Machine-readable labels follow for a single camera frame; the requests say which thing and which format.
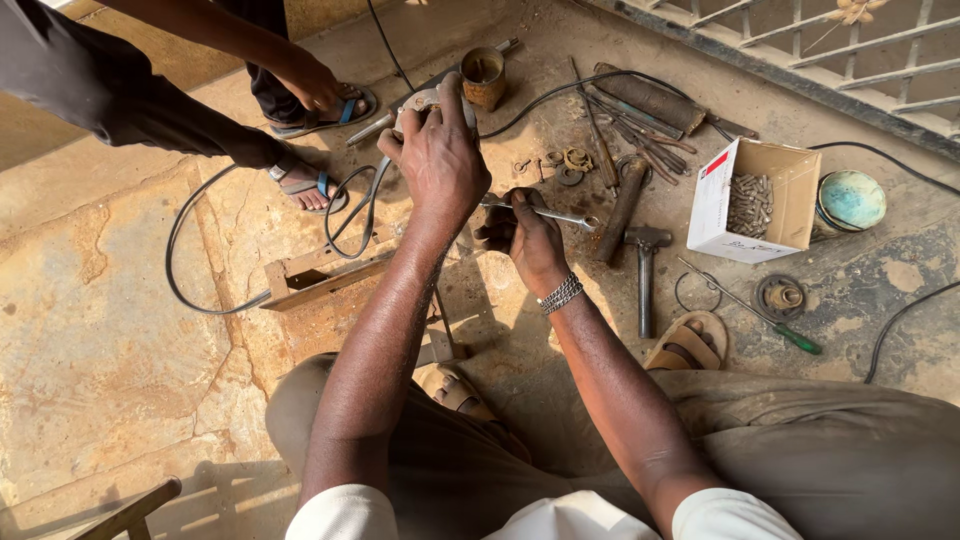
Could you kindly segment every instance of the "bracelet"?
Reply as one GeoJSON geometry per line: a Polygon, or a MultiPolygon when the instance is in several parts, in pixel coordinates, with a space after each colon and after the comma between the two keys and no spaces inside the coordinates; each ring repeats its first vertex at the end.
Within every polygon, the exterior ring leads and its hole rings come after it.
{"type": "Polygon", "coordinates": [[[537,304],[543,309],[543,314],[549,315],[563,307],[564,304],[583,291],[584,285],[577,279],[576,274],[570,272],[564,282],[560,283],[560,286],[557,287],[557,290],[546,295],[546,298],[543,300],[537,298],[537,304]]]}

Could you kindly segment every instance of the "wrench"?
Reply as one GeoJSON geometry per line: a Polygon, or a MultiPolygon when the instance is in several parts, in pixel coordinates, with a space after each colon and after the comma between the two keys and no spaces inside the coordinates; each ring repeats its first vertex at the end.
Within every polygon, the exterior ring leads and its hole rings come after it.
{"type": "MultiPolygon", "coordinates": [[[[503,197],[498,197],[495,193],[487,192],[483,196],[483,199],[480,200],[481,207],[503,207],[505,209],[512,209],[514,205],[503,200],[503,197]]],[[[570,223],[576,223],[580,227],[592,233],[600,227],[600,220],[592,215],[577,215],[575,213],[567,212],[558,212],[552,209],[546,209],[544,207],[531,207],[534,209],[534,212],[542,215],[544,217],[552,217],[553,219],[560,219],[562,221],[568,221],[570,223]]]]}

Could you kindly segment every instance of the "hand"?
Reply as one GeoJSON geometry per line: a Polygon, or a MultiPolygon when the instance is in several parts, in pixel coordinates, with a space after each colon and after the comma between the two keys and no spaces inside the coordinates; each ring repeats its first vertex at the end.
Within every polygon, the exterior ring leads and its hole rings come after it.
{"type": "Polygon", "coordinates": [[[308,110],[335,110],[337,89],[341,86],[330,68],[305,49],[291,44],[291,51],[282,65],[271,66],[270,72],[293,92],[308,110]]]}
{"type": "Polygon", "coordinates": [[[491,182],[464,118],[461,88],[460,74],[447,74],[439,86],[439,109],[422,123],[418,112],[405,110],[397,119],[403,142],[391,129],[384,130],[377,142],[407,180],[414,202],[411,219],[428,220],[444,233],[463,228],[491,182]]]}
{"type": "Polygon", "coordinates": [[[530,207],[546,207],[543,197],[532,187],[515,187],[504,199],[510,200],[514,208],[487,208],[487,221],[473,232],[473,237],[487,238],[483,249],[509,255],[523,284],[537,298],[546,298],[570,273],[560,226],[530,207]]]}

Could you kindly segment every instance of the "dirty floor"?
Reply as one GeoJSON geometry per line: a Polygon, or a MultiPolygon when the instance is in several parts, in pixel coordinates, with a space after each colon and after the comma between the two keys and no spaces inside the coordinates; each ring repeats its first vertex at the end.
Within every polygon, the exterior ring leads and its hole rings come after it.
{"type": "MultiPolygon", "coordinates": [[[[394,3],[382,22],[413,81],[453,64],[466,50],[518,36],[507,55],[509,91],[495,113],[479,111],[481,133],[597,61],[669,81],[697,101],[761,133],[799,146],[833,140],[873,144],[926,174],[960,183],[956,163],[570,0],[448,0],[394,3]]],[[[370,85],[383,101],[402,82],[367,17],[304,45],[344,80],[370,85]]],[[[265,127],[245,72],[192,91],[197,99],[265,127]]],[[[557,209],[609,215],[613,200],[599,174],[568,188],[513,172],[513,163],[567,145],[586,146],[579,101],[558,96],[509,132],[483,142],[493,190],[534,185],[557,209]]],[[[629,149],[601,126],[612,153],[629,149]]],[[[334,178],[379,154],[369,140],[344,149],[353,129],[296,140],[334,178]]],[[[726,146],[702,128],[694,169],[726,146]]],[[[374,285],[361,282],[322,306],[286,315],[252,309],[206,316],[177,304],[163,275],[163,247],[191,190],[226,165],[146,147],[109,148],[92,137],[0,172],[0,536],[30,538],[68,528],[157,484],[184,481],[184,495],[150,518],[172,538],[279,538],[294,512],[297,483],[263,425],[277,379],[311,353],[336,350],[374,285]]],[[[823,170],[858,169],[883,186],[889,209],[866,233],[816,244],[805,253],[751,266],[684,247],[693,177],[674,187],[654,179],[634,225],[666,228],[674,244],[656,259],[659,330],[683,310],[674,282],[683,256],[746,297],[772,273],[800,280],[806,315],[795,330],[824,345],[810,356],[784,344],[725,300],[717,313],[732,340],[731,370],[823,380],[862,380],[884,322],[913,299],[960,277],[960,201],[894,165],[855,149],[824,152],[823,170]]],[[[368,180],[351,190],[354,201],[368,180]]],[[[406,187],[388,174],[378,224],[409,210],[406,187]]],[[[482,220],[476,212],[469,225],[482,220]]],[[[321,246],[321,220],[298,212],[261,171],[238,170],[210,189],[180,236],[175,270],[183,293],[205,307],[234,306],[267,288],[263,266],[321,246]]],[[[593,239],[564,225],[571,266],[636,356],[653,342],[636,338],[636,255],[612,267],[588,261],[593,239]]],[[[510,261],[483,253],[462,234],[440,290],[470,358],[461,369],[491,408],[530,446],[536,463],[565,475],[602,472],[609,454],[577,396],[564,358],[533,296],[510,261]]],[[[691,306],[713,300],[697,280],[679,289],[691,306]]],[[[911,312],[891,331],[876,383],[960,404],[955,351],[956,293],[911,312]]]]}

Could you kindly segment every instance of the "white cardboard box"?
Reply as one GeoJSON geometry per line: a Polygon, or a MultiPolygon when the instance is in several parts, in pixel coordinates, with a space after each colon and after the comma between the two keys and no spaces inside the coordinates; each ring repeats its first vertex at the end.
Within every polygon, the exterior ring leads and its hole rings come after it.
{"type": "Polygon", "coordinates": [[[697,175],[687,249],[751,264],[805,251],[813,228],[820,159],[813,150],[739,137],[697,175]],[[773,183],[766,240],[727,231],[734,173],[767,175],[773,183]]]}

